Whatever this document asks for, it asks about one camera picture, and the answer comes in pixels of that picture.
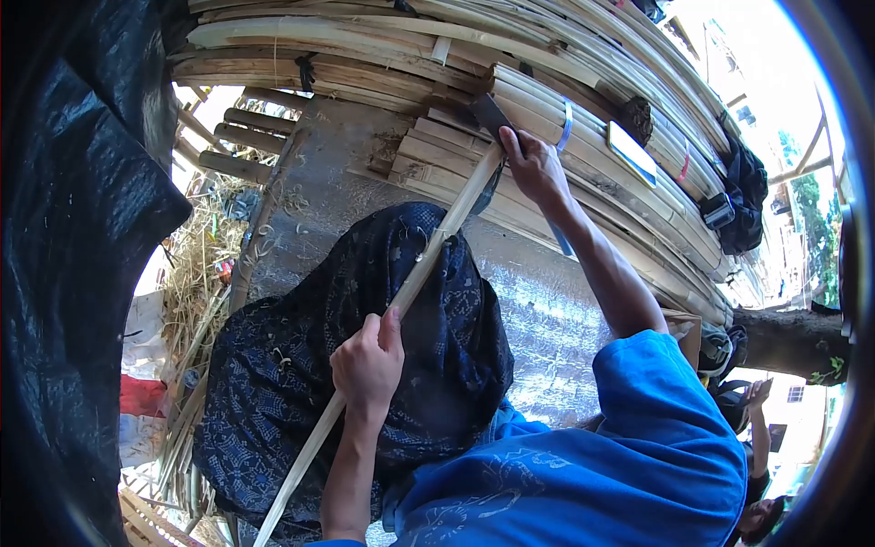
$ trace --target dark blue patterned fabric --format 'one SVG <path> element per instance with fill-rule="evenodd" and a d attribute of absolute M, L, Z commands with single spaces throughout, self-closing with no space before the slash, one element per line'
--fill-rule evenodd
<path fill-rule="evenodd" d="M 386 311 L 444 215 L 418 202 L 372 214 L 290 293 L 228 319 L 213 347 L 193 449 L 216 505 L 262 524 L 334 392 L 329 355 L 366 315 Z M 401 384 L 377 446 L 375 520 L 389 486 L 474 444 L 513 381 L 498 301 L 462 234 L 444 244 L 404 317 L 402 340 Z M 281 543 L 320 538 L 319 504 L 340 433 L 338 424 L 287 504 L 273 535 Z"/>

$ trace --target blue cable tie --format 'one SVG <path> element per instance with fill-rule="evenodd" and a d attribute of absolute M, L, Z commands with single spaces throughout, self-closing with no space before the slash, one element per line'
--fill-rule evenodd
<path fill-rule="evenodd" d="M 565 125 L 562 127 L 562 138 L 556 143 L 557 152 L 561 152 L 565 148 L 565 145 L 568 143 L 568 137 L 571 136 L 571 126 L 574 125 L 574 111 L 571 109 L 571 101 L 564 96 L 562 100 L 565 101 Z"/>
<path fill-rule="evenodd" d="M 568 143 L 568 137 L 571 136 L 571 126 L 574 125 L 574 111 L 571 109 L 571 101 L 564 96 L 562 99 L 565 101 L 565 125 L 562 127 L 562 138 L 556 143 L 556 153 L 561 152 L 565 148 L 565 145 Z M 574 256 L 574 249 L 568 244 L 568 240 L 565 239 L 559 228 L 550 221 L 547 221 L 547 223 L 553 231 L 556 241 L 559 242 L 559 248 L 562 250 L 562 253 L 566 256 Z"/>

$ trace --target tree trunk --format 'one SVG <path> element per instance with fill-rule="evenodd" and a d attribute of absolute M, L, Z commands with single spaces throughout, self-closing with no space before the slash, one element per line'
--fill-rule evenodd
<path fill-rule="evenodd" d="M 841 333 L 841 315 L 741 308 L 733 314 L 734 323 L 747 329 L 745 367 L 797 375 L 826 386 L 844 382 L 851 346 Z M 842 363 L 839 372 L 831 358 Z"/>

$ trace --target red cloth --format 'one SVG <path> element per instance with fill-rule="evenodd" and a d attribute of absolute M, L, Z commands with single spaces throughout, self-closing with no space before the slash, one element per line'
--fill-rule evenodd
<path fill-rule="evenodd" d="M 133 416 L 165 417 L 161 402 L 166 391 L 167 385 L 160 380 L 138 380 L 122 375 L 120 411 Z"/>

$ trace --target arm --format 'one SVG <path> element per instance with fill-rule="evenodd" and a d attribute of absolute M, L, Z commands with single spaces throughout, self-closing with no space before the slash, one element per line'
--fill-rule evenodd
<path fill-rule="evenodd" d="M 753 467 L 747 473 L 757 479 L 768 469 L 768 451 L 772 447 L 772 436 L 766 426 L 766 417 L 763 415 L 763 403 L 768 399 L 769 390 L 772 388 L 772 379 L 764 382 L 754 382 L 748 391 L 747 411 L 751 416 L 753 435 Z"/>
<path fill-rule="evenodd" d="M 500 130 L 514 180 L 574 248 L 608 325 L 620 338 L 647 329 L 667 333 L 662 310 L 638 273 L 571 196 L 556 148 L 520 131 Z M 525 148 L 523 155 L 520 141 Z"/>
<path fill-rule="evenodd" d="M 389 309 L 382 319 L 369 314 L 330 361 L 334 386 L 346 399 L 346 417 L 322 493 L 322 537 L 365 543 L 377 439 L 404 363 L 398 308 Z"/>

